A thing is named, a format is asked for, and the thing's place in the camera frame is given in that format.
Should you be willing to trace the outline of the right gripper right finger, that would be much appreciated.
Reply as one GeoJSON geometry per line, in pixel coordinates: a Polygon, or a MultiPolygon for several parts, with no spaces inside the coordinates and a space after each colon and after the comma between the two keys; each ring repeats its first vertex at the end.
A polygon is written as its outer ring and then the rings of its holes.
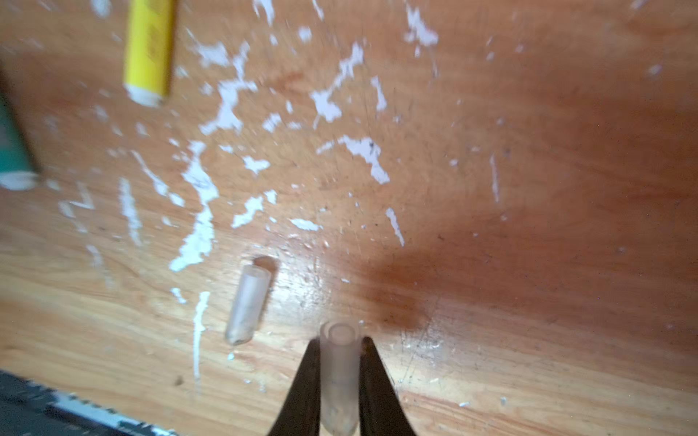
{"type": "Polygon", "coordinates": [[[371,337],[362,339],[359,370],[359,427],[362,436],[416,436],[371,337]]]}

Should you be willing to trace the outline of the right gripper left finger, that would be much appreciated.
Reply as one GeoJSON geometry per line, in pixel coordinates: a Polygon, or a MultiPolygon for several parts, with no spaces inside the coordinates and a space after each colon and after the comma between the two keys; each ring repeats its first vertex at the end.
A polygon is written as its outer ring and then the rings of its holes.
{"type": "Polygon", "coordinates": [[[318,337],[306,347],[285,402],[269,436],[318,436],[321,415],[321,343],[318,337]]]}

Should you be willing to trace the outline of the clear pen cap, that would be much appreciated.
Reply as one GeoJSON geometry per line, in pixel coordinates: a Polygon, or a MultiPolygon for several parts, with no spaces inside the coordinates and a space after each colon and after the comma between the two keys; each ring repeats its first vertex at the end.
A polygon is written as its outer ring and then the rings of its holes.
{"type": "Polygon", "coordinates": [[[271,279],[269,270],[260,266],[247,265],[243,269],[225,329],[230,344],[248,343],[254,337],[271,279]]]}
{"type": "Polygon", "coordinates": [[[359,424],[360,323],[328,321],[319,338],[321,423],[332,435],[353,435],[359,424]]]}

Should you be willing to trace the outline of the green marker pen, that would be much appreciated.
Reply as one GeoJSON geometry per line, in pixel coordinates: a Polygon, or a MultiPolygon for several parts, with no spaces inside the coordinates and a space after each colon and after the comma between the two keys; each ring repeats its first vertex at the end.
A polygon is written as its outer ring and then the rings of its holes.
{"type": "Polygon", "coordinates": [[[9,191],[28,191],[39,183],[39,174],[25,145],[16,116],[1,95],[1,187],[9,191]]]}

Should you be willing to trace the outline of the yellow marker pen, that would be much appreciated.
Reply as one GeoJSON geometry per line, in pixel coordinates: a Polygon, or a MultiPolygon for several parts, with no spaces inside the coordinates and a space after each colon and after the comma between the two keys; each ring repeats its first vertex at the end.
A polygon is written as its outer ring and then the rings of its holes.
{"type": "Polygon", "coordinates": [[[175,20],[173,0],[129,5],[123,84],[138,105],[158,107],[168,96],[175,20]]]}

